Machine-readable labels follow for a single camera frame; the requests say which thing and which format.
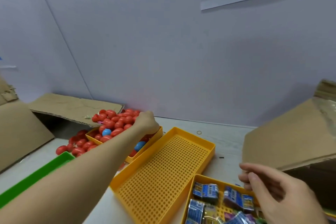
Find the white wall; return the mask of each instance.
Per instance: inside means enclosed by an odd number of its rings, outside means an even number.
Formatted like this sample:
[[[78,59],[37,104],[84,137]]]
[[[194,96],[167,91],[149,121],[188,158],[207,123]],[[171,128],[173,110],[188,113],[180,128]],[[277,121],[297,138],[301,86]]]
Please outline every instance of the white wall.
[[[95,99],[260,125],[336,79],[335,0],[47,0]]]
[[[90,98],[45,0],[0,0],[0,66],[26,102],[45,92]]]

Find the perforated holes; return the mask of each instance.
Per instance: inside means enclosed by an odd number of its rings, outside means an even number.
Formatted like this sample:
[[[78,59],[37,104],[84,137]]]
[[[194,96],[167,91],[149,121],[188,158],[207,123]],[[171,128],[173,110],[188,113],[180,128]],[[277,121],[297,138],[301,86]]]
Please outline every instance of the perforated holes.
[[[200,167],[209,150],[175,136],[119,188],[138,224],[157,224]]]

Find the forearm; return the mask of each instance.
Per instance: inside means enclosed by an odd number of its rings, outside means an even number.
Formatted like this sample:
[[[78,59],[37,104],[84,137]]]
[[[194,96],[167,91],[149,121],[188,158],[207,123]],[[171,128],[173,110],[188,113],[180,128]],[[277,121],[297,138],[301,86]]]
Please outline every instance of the forearm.
[[[144,135],[134,125],[57,169],[6,205],[1,223],[82,223]]]

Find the white table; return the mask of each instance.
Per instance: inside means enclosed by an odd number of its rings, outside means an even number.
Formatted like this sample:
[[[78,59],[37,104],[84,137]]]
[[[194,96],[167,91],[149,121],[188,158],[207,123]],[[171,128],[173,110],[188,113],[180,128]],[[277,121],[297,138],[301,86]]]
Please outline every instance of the white table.
[[[203,174],[229,183],[240,184],[237,176],[240,173],[238,164],[241,161],[241,150],[244,136],[253,128],[174,120],[159,117],[156,117],[156,121],[163,127],[164,132],[169,131],[172,127],[179,127],[215,143],[215,156]],[[56,139],[50,141],[48,144],[33,152],[21,162],[15,164],[0,175],[0,193],[4,192],[30,175],[32,172],[54,159],[56,157],[56,148],[61,145],[66,145],[68,139],[83,128],[86,127],[69,122],[61,129],[52,131],[56,136]],[[184,205],[185,203],[180,207],[179,212],[176,213],[171,223],[181,223]],[[125,212],[119,201],[115,198],[111,189],[108,188],[84,223],[133,224],[134,222]]]

